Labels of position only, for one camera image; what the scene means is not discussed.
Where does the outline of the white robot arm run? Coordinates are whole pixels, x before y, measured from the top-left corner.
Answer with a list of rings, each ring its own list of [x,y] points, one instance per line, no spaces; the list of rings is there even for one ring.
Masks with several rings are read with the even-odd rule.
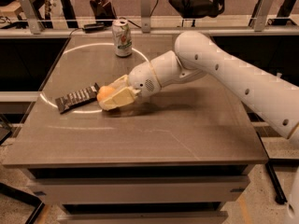
[[[299,87],[228,54],[199,32],[180,34],[172,50],[102,87],[97,101],[102,109],[111,110],[206,74],[216,78],[290,144],[299,147]]]

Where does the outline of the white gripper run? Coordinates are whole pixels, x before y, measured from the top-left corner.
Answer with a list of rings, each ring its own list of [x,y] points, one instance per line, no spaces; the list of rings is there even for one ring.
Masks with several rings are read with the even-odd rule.
[[[150,62],[144,62],[129,73],[109,84],[114,92],[105,100],[98,102],[106,111],[129,105],[135,101],[137,95],[150,97],[161,90],[161,85]]]

